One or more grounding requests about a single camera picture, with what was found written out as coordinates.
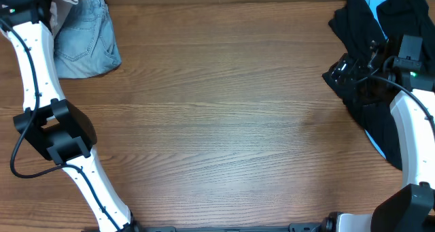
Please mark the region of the beige cotton shorts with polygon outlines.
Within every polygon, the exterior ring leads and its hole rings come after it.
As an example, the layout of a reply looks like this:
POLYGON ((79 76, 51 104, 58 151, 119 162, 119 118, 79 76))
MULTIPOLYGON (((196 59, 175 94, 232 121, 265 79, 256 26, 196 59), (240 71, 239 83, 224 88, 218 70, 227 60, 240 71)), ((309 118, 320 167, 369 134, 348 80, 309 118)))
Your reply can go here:
POLYGON ((52 0, 50 6, 50 28, 55 37, 60 31, 71 8, 78 4, 79 0, 52 0))

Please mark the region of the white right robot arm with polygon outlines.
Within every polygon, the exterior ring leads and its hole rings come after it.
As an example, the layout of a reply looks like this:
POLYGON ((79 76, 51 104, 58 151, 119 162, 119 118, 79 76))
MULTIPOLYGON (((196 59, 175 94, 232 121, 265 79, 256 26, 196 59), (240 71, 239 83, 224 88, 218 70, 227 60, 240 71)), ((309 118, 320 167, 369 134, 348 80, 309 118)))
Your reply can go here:
POLYGON ((337 89, 353 90, 364 105, 395 97, 389 111, 402 160, 402 188, 371 214, 332 212, 313 231, 434 230, 434 76, 423 63, 421 37, 372 43, 367 63, 342 57, 326 73, 337 89))

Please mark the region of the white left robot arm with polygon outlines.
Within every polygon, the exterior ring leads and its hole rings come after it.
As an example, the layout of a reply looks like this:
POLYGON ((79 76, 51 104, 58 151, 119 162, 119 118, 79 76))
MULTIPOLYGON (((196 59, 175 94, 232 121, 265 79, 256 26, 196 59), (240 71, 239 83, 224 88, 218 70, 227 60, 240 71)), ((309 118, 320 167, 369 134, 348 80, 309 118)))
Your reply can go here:
POLYGON ((10 169, 23 179, 63 170, 83 194, 99 231, 140 231, 128 206, 114 190, 97 154, 90 119, 63 93, 54 64, 50 27, 52 0, 1 0, 1 32, 14 47, 24 91, 23 113, 13 118, 20 137, 10 169), (16 171, 22 141, 55 166, 35 174, 16 171))

